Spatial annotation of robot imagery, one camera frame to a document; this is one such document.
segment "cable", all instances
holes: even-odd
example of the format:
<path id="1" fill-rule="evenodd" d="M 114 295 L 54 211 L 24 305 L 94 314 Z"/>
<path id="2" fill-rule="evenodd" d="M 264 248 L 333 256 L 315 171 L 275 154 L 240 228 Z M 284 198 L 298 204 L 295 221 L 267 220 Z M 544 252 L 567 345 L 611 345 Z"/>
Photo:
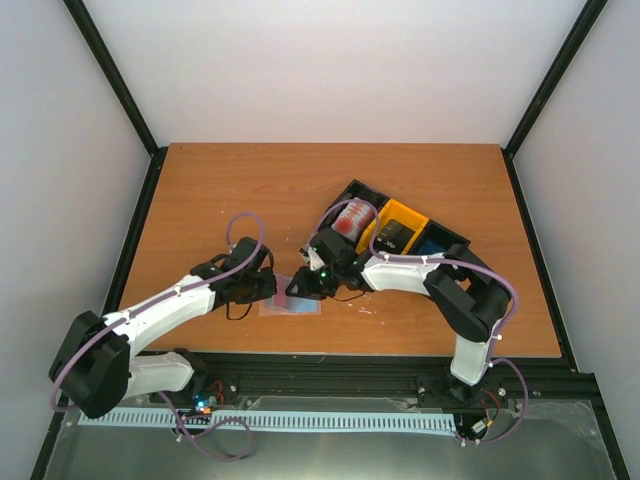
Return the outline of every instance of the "cable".
<path id="1" fill-rule="evenodd" d="M 230 277 L 231 275 L 235 274 L 236 272 L 242 270 L 244 267 L 249 265 L 249 263 L 255 258 L 255 256 L 260 251 L 260 248 L 262 247 L 262 243 L 264 241 L 264 224 L 262 223 L 262 220 L 260 219 L 260 217 L 258 217 L 255 213 L 242 212 L 242 213 L 239 213 L 239 214 L 235 215 L 233 218 L 231 218 L 231 220 L 229 221 L 229 224 L 227 225 L 227 231 L 226 231 L 226 234 L 225 234 L 227 243 L 228 244 L 231 243 L 230 235 L 231 235 L 231 228 L 233 227 L 233 224 L 236 222 L 236 220 L 238 220 L 241 217 L 251 217 L 251 218 L 253 218 L 258 223 L 258 228 L 260 230 L 259 237 L 258 237 L 258 242 L 256 243 L 255 248 L 249 254 L 249 256 L 244 260 L 244 262 L 240 263 L 240 265 L 238 265 L 235 268 L 232 268 L 228 272 L 221 273 L 220 275 L 217 275 L 217 276 L 215 276 L 213 278 L 205 279 L 205 280 L 202 280 L 200 282 L 195 282 L 195 283 L 192 283 L 190 285 L 186 285 L 184 287 L 181 287 L 180 291 L 188 292 L 190 290 L 194 290 L 194 289 L 202 287 L 204 285 L 211 285 L 214 282 L 217 282 L 217 281 L 223 280 L 223 279 L 225 279 L 227 277 Z M 158 303 L 163 302 L 164 300 L 167 300 L 167 299 L 169 299 L 169 298 L 171 298 L 171 297 L 173 297 L 175 295 L 178 295 L 178 292 L 175 289 L 172 289 L 172 290 L 170 290 L 168 292 L 165 292 L 162 295 L 159 295 L 158 297 L 156 297 L 156 298 L 154 298 L 152 300 L 149 300 L 147 303 L 144 303 L 141 306 L 139 306 L 138 308 L 136 308 L 135 310 L 132 310 L 131 312 L 129 312 L 129 319 L 132 319 L 132 318 L 140 315 L 141 313 L 145 312 L 146 310 L 150 309 L 151 307 L 153 307 L 153 306 L 157 305 Z M 53 381 L 53 388 L 52 388 L 51 394 L 49 395 L 49 406 L 53 410 L 55 410 L 56 412 L 67 412 L 67 411 L 70 411 L 70 410 L 78 408 L 77 405 L 69 405 L 69 406 L 66 406 L 66 407 L 58 405 L 58 402 L 56 401 L 56 397 L 58 395 L 58 390 L 60 389 L 60 385 L 62 385 L 62 382 L 64 382 L 64 379 L 67 377 L 67 375 L 69 374 L 71 369 L 76 365 L 76 363 L 78 363 L 78 361 L 82 358 L 82 356 L 85 353 L 87 353 L 103 337 L 108 335 L 110 332 L 112 332 L 113 330 L 118 328 L 123 323 L 127 322 L 129 319 L 127 319 L 126 317 L 123 316 L 122 318 L 116 320 L 115 322 L 107 325 L 105 328 L 103 328 L 98 333 L 96 333 L 93 337 L 91 337 L 82 347 L 80 347 L 80 349 L 76 353 L 73 354 L 73 356 L 69 359 L 69 361 L 66 363 L 66 365 L 62 368 L 60 373 L 56 376 L 56 379 Z"/>
<path id="2" fill-rule="evenodd" d="M 364 296 L 364 294 L 365 294 L 365 293 L 366 293 L 366 292 L 362 292 L 362 293 L 360 293 L 360 294 L 358 294 L 358 295 L 355 295 L 355 296 L 353 296 L 353 297 L 351 297 L 351 298 L 344 298 L 344 299 L 342 299 L 342 298 L 336 298 L 336 297 L 331 297 L 331 298 L 332 298 L 333 300 L 335 300 L 336 302 L 350 302 L 351 300 L 355 300 L 356 298 L 360 298 L 360 297 Z"/>
<path id="3" fill-rule="evenodd" d="M 493 419 L 492 419 L 493 421 L 496 418 L 498 418 L 498 414 L 500 413 L 500 402 L 498 401 L 497 397 L 493 393 L 491 393 L 489 390 L 485 390 L 483 388 L 482 391 L 486 393 L 489 397 L 491 397 L 491 400 L 493 400 L 493 403 L 496 404 L 496 414 L 493 416 Z"/>
<path id="4" fill-rule="evenodd" d="M 160 397 L 165 402 L 167 402 L 167 405 L 169 406 L 169 409 L 171 410 L 173 415 L 176 417 L 176 426 L 178 427 L 178 429 L 182 432 L 182 434 L 186 437 L 186 439 L 189 440 L 189 442 L 191 442 L 191 444 L 194 447 L 196 447 L 196 449 L 198 449 L 198 451 L 200 453 L 202 453 L 203 455 L 206 455 L 210 459 L 215 460 L 217 462 L 235 462 L 236 460 L 240 460 L 242 457 L 244 457 L 252 449 L 252 447 L 253 447 L 253 432 L 251 431 L 251 428 L 249 428 L 249 425 L 247 424 L 247 422 L 245 422 L 242 418 L 240 418 L 240 417 L 225 418 L 224 420 L 220 420 L 219 422 L 211 425 L 206 430 L 204 430 L 204 431 L 202 431 L 202 432 L 200 432 L 200 433 L 198 433 L 196 435 L 191 435 L 189 433 L 189 430 L 187 429 L 187 426 L 184 424 L 184 421 L 182 420 L 182 415 L 180 415 L 180 412 L 178 412 L 178 409 L 171 402 L 171 399 L 168 397 L 168 395 L 165 392 L 158 392 L 158 395 L 160 395 Z M 192 417 L 189 417 L 189 419 L 196 419 L 196 418 L 211 418 L 211 416 L 210 415 L 194 415 Z M 219 456 L 219 455 L 215 455 L 215 454 L 213 454 L 211 452 L 207 452 L 198 443 L 198 441 L 196 440 L 197 438 L 201 438 L 201 437 L 204 437 L 206 435 L 209 435 L 209 434 L 213 433 L 215 430 L 220 428 L 222 425 L 226 425 L 228 423 L 238 423 L 247 432 L 247 443 L 245 444 L 244 448 L 240 451 L 240 453 L 237 453 L 236 455 L 233 455 L 231 457 L 222 457 L 222 456 Z"/>
<path id="5" fill-rule="evenodd" d="M 239 316 L 238 318 L 231 318 L 231 317 L 229 316 L 229 314 L 230 314 L 230 307 L 229 307 L 229 304 L 227 303 L 227 304 L 225 305 L 226 314 L 227 314 L 227 320 L 231 320 L 231 321 L 234 321 L 234 322 L 237 322 L 238 320 L 243 320 L 247 315 L 249 315 L 249 312 L 251 312 L 251 307 L 253 307 L 253 303 L 250 303 L 250 304 L 249 304 L 249 307 L 247 307 L 247 310 L 246 310 L 246 311 L 245 311 L 241 316 Z"/>
<path id="6" fill-rule="evenodd" d="M 267 256 L 269 257 L 269 268 L 273 270 L 273 266 L 276 264 L 275 259 L 273 258 L 273 252 L 267 248 Z"/>
<path id="7" fill-rule="evenodd" d="M 516 291 L 515 287 L 506 278 L 497 274 L 493 270 L 489 270 L 487 268 L 481 267 L 479 265 L 475 265 L 473 263 L 462 262 L 460 260 L 453 260 L 449 258 L 430 258 L 426 255 L 391 255 L 391 254 L 383 254 L 383 253 L 377 252 L 373 247 L 373 242 L 374 242 L 374 239 L 378 236 L 378 231 L 380 229 L 380 215 L 378 214 L 378 209 L 374 207 L 371 203 L 367 202 L 366 200 L 361 200 L 359 198 L 349 198 L 346 200 L 341 200 L 336 204 L 332 205 L 331 207 L 329 207 L 329 209 L 327 209 L 327 211 L 324 212 L 322 217 L 320 217 L 320 220 L 318 221 L 315 228 L 313 229 L 313 233 L 311 234 L 311 237 L 313 238 L 313 235 L 316 234 L 316 232 L 322 225 L 322 222 L 324 222 L 324 220 L 329 215 L 331 215 L 336 209 L 340 208 L 342 205 L 348 204 L 350 202 L 362 203 L 364 205 L 367 205 L 373 210 L 373 214 L 375 217 L 375 224 L 374 224 L 373 233 L 369 238 L 369 251 L 374 257 L 379 258 L 381 260 L 393 261 L 398 263 L 420 263 L 420 264 L 431 263 L 431 264 L 443 264 L 443 265 L 452 265 L 460 268 L 467 268 L 469 270 L 474 270 L 478 273 L 482 273 L 494 279 L 496 282 L 502 285 L 504 289 L 507 290 L 507 292 L 509 293 L 509 296 L 511 297 L 511 308 L 505 314 L 505 316 L 502 317 L 502 321 L 495 327 L 492 333 L 492 336 L 494 338 L 498 337 L 498 334 L 502 331 L 504 327 L 507 326 L 509 321 L 511 321 L 513 316 L 516 314 L 516 312 L 520 308 L 520 297 L 518 296 L 518 292 Z M 487 356 L 485 359 L 486 363 L 490 363 L 491 357 L 493 356 L 494 349 L 495 349 L 495 341 L 494 339 L 491 339 L 491 341 L 489 342 L 489 348 L 487 349 Z"/>
<path id="8" fill-rule="evenodd" d="M 522 385 L 522 392 L 524 394 L 524 401 L 522 403 L 522 411 L 520 412 L 520 416 L 516 419 L 515 423 L 513 424 L 513 426 L 509 430 L 504 432 L 502 435 L 498 435 L 496 438 L 492 438 L 491 440 L 476 441 L 475 442 L 476 445 L 491 445 L 491 444 L 494 444 L 494 443 L 501 442 L 505 438 L 507 438 L 510 435 L 512 435 L 513 432 L 515 432 L 520 427 L 520 425 L 522 425 L 522 422 L 524 421 L 524 417 L 527 414 L 527 409 L 529 408 L 529 389 L 527 387 L 527 382 L 525 382 L 524 377 L 522 376 L 522 372 L 520 372 L 520 370 L 518 370 L 518 367 L 516 367 L 515 364 L 511 360 L 509 360 L 508 358 L 497 358 L 497 359 L 495 359 L 493 361 L 491 366 L 495 367 L 496 365 L 499 365 L 501 363 L 505 363 L 509 367 L 511 367 L 511 369 L 518 376 L 518 380 L 520 380 L 520 385 Z M 454 434 L 454 436 L 458 440 L 460 440 L 462 442 L 463 446 L 466 444 L 467 440 L 465 438 L 462 438 L 458 432 L 456 432 Z"/>

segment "purple cable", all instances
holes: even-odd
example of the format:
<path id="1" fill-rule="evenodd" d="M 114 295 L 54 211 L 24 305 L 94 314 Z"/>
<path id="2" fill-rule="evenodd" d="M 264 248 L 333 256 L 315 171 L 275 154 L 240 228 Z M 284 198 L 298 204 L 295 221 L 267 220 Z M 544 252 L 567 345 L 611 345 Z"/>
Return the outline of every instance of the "purple cable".
<path id="1" fill-rule="evenodd" d="M 230 243 L 229 237 L 230 237 L 230 234 L 231 234 L 231 227 L 233 227 L 233 224 L 235 223 L 235 221 L 238 220 L 238 218 L 240 218 L 240 217 L 251 217 L 251 218 L 255 219 L 255 221 L 258 223 L 258 227 L 260 229 L 260 235 L 258 237 L 258 243 L 256 244 L 256 247 L 253 249 L 251 254 L 247 257 L 247 259 L 244 262 L 242 262 L 237 267 L 232 268 L 228 272 L 224 272 L 224 273 L 221 273 L 220 275 L 217 275 L 217 276 L 215 276 L 213 278 L 209 278 L 209 279 L 206 279 L 206 280 L 202 280 L 200 282 L 192 283 L 191 285 L 184 286 L 184 287 L 181 288 L 182 292 L 188 292 L 189 290 L 193 290 L 195 288 L 202 287 L 203 285 L 211 285 L 214 282 L 217 282 L 217 281 L 220 281 L 220 280 L 222 280 L 224 278 L 227 278 L 227 277 L 233 275 L 234 273 L 238 272 L 239 270 L 242 270 L 244 267 L 246 267 L 255 258 L 255 256 L 260 251 L 260 248 L 262 247 L 262 243 L 264 242 L 264 224 L 262 223 L 262 220 L 260 219 L 260 217 L 258 217 L 255 213 L 242 212 L 242 213 L 239 213 L 239 214 L 235 215 L 229 221 L 229 223 L 227 225 L 227 231 L 226 231 L 227 243 Z M 164 300 L 167 300 L 167 299 L 169 299 L 169 298 L 171 298 L 171 297 L 173 297 L 175 295 L 178 295 L 178 293 L 175 290 L 171 290 L 169 292 L 163 293 L 159 297 L 154 298 L 153 300 L 149 300 L 147 303 L 139 306 L 135 310 L 132 310 L 129 313 L 129 316 L 130 316 L 130 318 L 134 318 L 134 317 L 140 315 L 141 313 L 145 312 L 146 310 L 150 309 L 151 307 L 153 307 L 153 306 L 159 304 L 160 302 L 163 302 Z M 106 336 L 109 332 L 111 332 L 111 331 L 115 330 L 116 328 L 118 328 L 120 325 L 122 325 L 126 321 L 127 321 L 127 319 L 122 317 L 122 318 L 119 318 L 118 320 L 116 320 L 115 322 L 111 323 L 110 325 L 106 326 L 105 328 L 100 330 L 96 335 L 91 337 L 87 341 L 87 343 L 85 343 L 69 359 L 67 364 L 62 368 L 62 370 L 60 371 L 60 373 L 58 374 L 58 376 L 56 377 L 56 379 L 53 382 L 53 389 L 51 391 L 51 395 L 49 395 L 49 406 L 53 410 L 55 410 L 56 412 L 68 412 L 70 410 L 78 408 L 77 405 L 69 405 L 69 406 L 65 406 L 65 407 L 58 405 L 58 402 L 56 401 L 56 397 L 58 395 L 58 390 L 60 389 L 60 385 L 62 385 L 62 382 L 64 382 L 64 379 L 67 377 L 67 375 L 69 374 L 71 369 L 76 365 L 76 363 L 78 363 L 80 358 L 82 358 L 82 356 L 85 353 L 87 353 L 96 343 L 98 343 L 100 341 L 100 339 L 102 339 L 104 336 Z"/>
<path id="2" fill-rule="evenodd" d="M 527 413 L 527 408 L 529 407 L 529 389 L 527 388 L 527 382 L 525 382 L 522 372 L 520 372 L 520 370 L 518 370 L 518 367 L 516 367 L 515 364 L 508 358 L 497 358 L 496 360 L 493 361 L 493 366 L 499 365 L 501 363 L 506 363 L 507 365 L 509 365 L 511 369 L 514 372 L 516 372 L 516 375 L 520 380 L 520 384 L 522 385 L 522 392 L 524 393 L 524 402 L 522 404 L 522 411 L 520 412 L 520 416 L 516 419 L 516 422 L 513 424 L 513 426 L 509 430 L 504 432 L 502 435 L 497 436 L 496 438 L 492 438 L 491 440 L 480 441 L 478 445 L 491 445 L 494 443 L 498 443 L 504 440 L 505 438 L 507 438 L 508 436 L 510 436 L 511 434 L 513 434 L 513 432 L 515 432 L 524 421 L 524 417 Z M 458 434 L 457 432 L 455 434 L 455 437 L 462 442 L 466 442 L 466 440 L 462 438 L 460 434 Z"/>
<path id="3" fill-rule="evenodd" d="M 207 428 L 203 432 L 198 433 L 197 435 L 191 435 L 189 433 L 189 430 L 187 429 L 187 426 L 184 424 L 182 420 L 182 416 L 180 415 L 180 412 L 178 412 L 178 409 L 171 402 L 167 394 L 164 392 L 158 392 L 158 395 L 160 395 L 160 397 L 162 397 L 162 399 L 165 402 L 167 402 L 169 409 L 171 409 L 171 412 L 173 412 L 173 415 L 176 417 L 176 425 L 178 426 L 180 431 L 183 433 L 183 435 L 187 438 L 187 440 L 189 440 L 191 444 L 194 447 L 196 447 L 200 453 L 202 453 L 203 455 L 206 455 L 210 459 L 215 460 L 217 462 L 235 462 L 236 460 L 240 460 L 247 453 L 249 453 L 249 451 L 253 447 L 253 432 L 249 428 L 249 425 L 247 425 L 247 422 L 245 422 L 242 418 L 240 417 L 226 418 L 224 420 L 220 420 L 219 422 L 211 425 L 209 428 Z M 208 415 L 196 415 L 195 417 L 191 417 L 191 418 L 203 418 L 203 417 L 210 418 Z M 196 438 L 209 435 L 210 433 L 218 429 L 220 426 L 225 425 L 227 423 L 239 423 L 240 425 L 242 425 L 242 427 L 244 427 L 245 431 L 247 432 L 247 443 L 240 453 L 233 455 L 232 457 L 221 457 L 219 455 L 214 455 L 213 453 L 207 452 L 202 447 L 202 445 L 200 445 L 196 440 Z"/>
<path id="4" fill-rule="evenodd" d="M 341 200 L 337 202 L 335 205 L 332 205 L 331 207 L 329 207 L 329 209 L 326 212 L 324 212 L 324 215 L 322 215 L 322 217 L 320 218 L 320 221 L 318 221 L 318 224 L 316 225 L 316 227 L 313 229 L 313 233 L 311 234 L 311 236 L 313 237 L 313 235 L 316 234 L 316 232 L 320 228 L 320 225 L 322 225 L 322 222 L 324 222 L 324 220 L 329 215 L 331 215 L 336 209 L 340 208 L 342 205 L 345 205 L 351 202 L 362 203 L 364 205 L 367 205 L 373 210 L 373 214 L 375 216 L 375 224 L 373 227 L 373 233 L 369 238 L 369 251 L 374 257 L 377 257 L 381 260 L 390 260 L 398 263 L 416 263 L 416 264 L 423 263 L 423 258 L 425 257 L 424 255 L 391 255 L 391 254 L 382 254 L 382 253 L 376 252 L 376 250 L 373 248 L 373 242 L 374 242 L 374 239 L 378 236 L 378 230 L 380 228 L 380 215 L 378 214 L 378 209 L 376 207 L 374 207 L 371 203 L 367 202 L 366 200 L 361 200 L 359 198 L 349 198 L 346 200 Z M 518 292 L 516 291 L 515 287 L 506 278 L 504 278 L 502 275 L 497 274 L 493 270 L 489 270 L 487 268 L 481 267 L 479 265 L 475 265 L 473 263 L 462 262 L 460 260 L 453 260 L 449 258 L 427 258 L 424 261 L 426 261 L 426 263 L 432 263 L 432 264 L 453 265 L 456 267 L 462 267 L 462 268 L 467 268 L 469 270 L 474 270 L 478 273 L 483 273 L 484 275 L 494 279 L 496 282 L 502 285 L 505 288 L 505 290 L 509 292 L 509 295 L 511 296 L 511 300 L 512 300 L 511 308 L 506 313 L 506 315 L 502 318 L 502 321 L 500 322 L 500 324 L 494 330 L 493 332 L 494 336 L 498 336 L 498 334 L 502 331 L 502 329 L 507 325 L 507 323 L 509 323 L 509 321 L 516 314 L 516 312 L 518 311 L 518 308 L 520 308 L 520 297 L 518 296 Z M 489 342 L 489 349 L 487 350 L 487 356 L 485 360 L 487 363 L 491 361 L 491 356 L 493 355 L 494 349 L 495 349 L 495 341 L 492 340 Z"/>

